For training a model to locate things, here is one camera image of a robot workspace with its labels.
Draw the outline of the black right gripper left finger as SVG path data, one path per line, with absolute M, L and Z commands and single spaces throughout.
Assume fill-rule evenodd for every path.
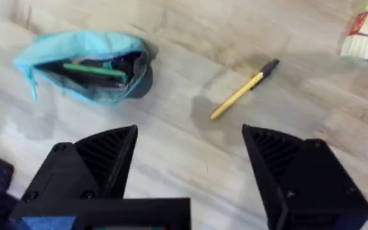
M 21 200 L 123 198 L 137 137 L 130 125 L 53 145 Z

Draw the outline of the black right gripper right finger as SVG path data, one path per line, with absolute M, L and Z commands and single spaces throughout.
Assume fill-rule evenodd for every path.
M 357 230 L 368 221 L 367 199 L 324 140 L 241 131 L 270 230 Z

